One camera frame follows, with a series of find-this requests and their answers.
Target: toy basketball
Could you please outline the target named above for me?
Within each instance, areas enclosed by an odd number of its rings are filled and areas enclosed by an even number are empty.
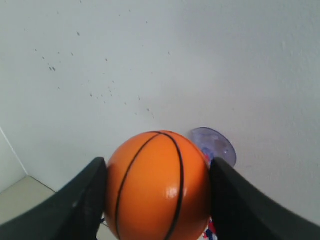
[[[119,240],[196,240],[210,218],[209,168],[187,138],[152,131],[107,164],[105,218]]]

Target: orange rubber ball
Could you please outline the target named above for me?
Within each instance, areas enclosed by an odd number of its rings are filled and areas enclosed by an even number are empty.
[[[105,218],[119,240],[196,240],[210,203],[205,156],[175,132],[134,136],[107,164]]]

